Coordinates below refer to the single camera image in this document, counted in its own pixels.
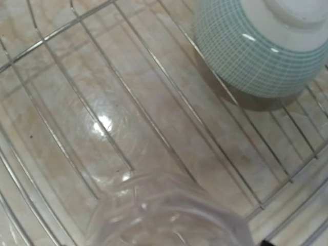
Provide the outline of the clear glass cup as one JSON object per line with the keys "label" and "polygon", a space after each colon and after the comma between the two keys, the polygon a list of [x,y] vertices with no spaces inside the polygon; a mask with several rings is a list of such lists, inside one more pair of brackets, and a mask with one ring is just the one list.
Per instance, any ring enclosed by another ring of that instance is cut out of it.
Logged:
{"label": "clear glass cup", "polygon": [[85,245],[253,245],[247,222],[184,175],[131,172],[102,184]]}

